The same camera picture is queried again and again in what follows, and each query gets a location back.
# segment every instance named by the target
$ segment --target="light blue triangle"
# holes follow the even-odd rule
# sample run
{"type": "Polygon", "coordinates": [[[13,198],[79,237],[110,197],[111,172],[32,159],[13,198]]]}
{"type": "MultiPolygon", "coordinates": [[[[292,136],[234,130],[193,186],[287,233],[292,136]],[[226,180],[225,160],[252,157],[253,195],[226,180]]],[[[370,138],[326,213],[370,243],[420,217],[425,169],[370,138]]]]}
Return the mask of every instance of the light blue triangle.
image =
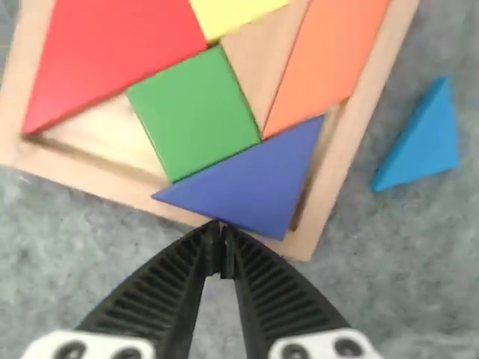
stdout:
{"type": "Polygon", "coordinates": [[[459,165],[451,80],[434,81],[398,138],[371,188],[382,191],[459,165]]]}

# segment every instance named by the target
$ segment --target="green square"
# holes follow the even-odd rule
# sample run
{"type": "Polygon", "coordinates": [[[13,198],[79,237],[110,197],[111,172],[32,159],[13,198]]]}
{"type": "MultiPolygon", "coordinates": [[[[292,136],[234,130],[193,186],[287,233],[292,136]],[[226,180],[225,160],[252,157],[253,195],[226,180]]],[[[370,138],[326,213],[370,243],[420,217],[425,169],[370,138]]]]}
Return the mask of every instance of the green square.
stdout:
{"type": "Polygon", "coordinates": [[[220,46],[133,85],[126,95],[172,182],[260,142],[220,46]]]}

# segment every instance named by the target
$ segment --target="gray carpet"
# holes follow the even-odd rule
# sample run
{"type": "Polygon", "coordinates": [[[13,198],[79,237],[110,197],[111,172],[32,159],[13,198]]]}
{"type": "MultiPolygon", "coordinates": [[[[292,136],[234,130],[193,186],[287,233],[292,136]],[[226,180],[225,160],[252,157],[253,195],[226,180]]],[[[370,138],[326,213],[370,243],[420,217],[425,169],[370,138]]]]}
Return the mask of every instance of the gray carpet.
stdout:
{"type": "MultiPolygon", "coordinates": [[[[4,10],[0,22],[11,23],[14,7],[4,10]]],[[[296,264],[388,358],[479,356],[478,24],[477,0],[422,1],[321,246],[310,263],[296,264]],[[372,194],[374,170],[443,73],[457,95],[460,169],[372,194]]],[[[5,359],[53,328],[76,325],[187,230],[7,168],[0,207],[5,359]]],[[[244,357],[234,288],[213,279],[191,358],[244,357]]]]}

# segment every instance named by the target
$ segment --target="red triangle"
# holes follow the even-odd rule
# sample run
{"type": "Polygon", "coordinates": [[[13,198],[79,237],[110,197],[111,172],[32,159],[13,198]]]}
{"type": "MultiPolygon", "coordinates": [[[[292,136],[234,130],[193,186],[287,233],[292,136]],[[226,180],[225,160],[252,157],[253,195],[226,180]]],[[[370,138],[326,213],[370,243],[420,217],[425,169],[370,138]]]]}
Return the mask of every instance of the red triangle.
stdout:
{"type": "Polygon", "coordinates": [[[57,0],[22,132],[54,126],[206,47],[189,0],[57,0]]]}

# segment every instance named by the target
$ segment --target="orange parallelogram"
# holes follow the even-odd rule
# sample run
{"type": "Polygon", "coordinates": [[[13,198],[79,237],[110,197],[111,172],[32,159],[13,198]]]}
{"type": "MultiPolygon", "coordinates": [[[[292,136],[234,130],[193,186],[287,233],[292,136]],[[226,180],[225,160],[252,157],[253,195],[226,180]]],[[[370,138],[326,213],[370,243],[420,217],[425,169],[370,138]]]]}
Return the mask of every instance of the orange parallelogram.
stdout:
{"type": "Polygon", "coordinates": [[[389,0],[311,0],[263,138],[324,113],[353,93],[389,0]]]}

